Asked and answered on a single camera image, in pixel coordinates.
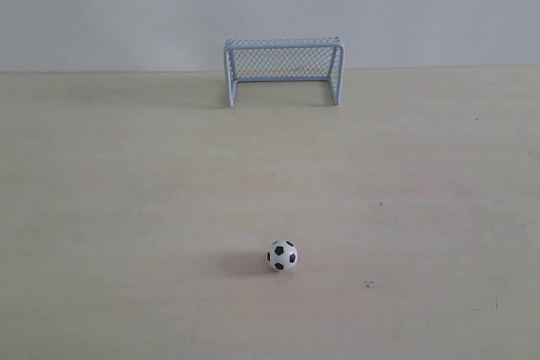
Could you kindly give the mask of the small black white soccer ball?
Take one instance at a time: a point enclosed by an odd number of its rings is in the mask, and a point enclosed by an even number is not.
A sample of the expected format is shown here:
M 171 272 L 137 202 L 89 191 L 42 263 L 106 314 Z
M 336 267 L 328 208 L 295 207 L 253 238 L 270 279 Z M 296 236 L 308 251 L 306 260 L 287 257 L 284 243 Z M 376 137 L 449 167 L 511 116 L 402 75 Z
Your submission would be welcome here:
M 267 262 L 274 271 L 290 271 L 297 261 L 298 250 L 289 240 L 276 240 L 267 251 Z

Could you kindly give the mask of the light blue miniature goal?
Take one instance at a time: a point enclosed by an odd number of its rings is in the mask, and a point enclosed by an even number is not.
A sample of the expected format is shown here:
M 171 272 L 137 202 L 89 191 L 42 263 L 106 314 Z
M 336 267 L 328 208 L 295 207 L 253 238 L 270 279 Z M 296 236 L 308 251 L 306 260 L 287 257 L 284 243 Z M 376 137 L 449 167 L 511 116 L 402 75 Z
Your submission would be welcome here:
M 228 39 L 223 63 L 229 106 L 240 83 L 326 82 L 332 103 L 343 88 L 345 47 L 338 36 L 293 39 Z

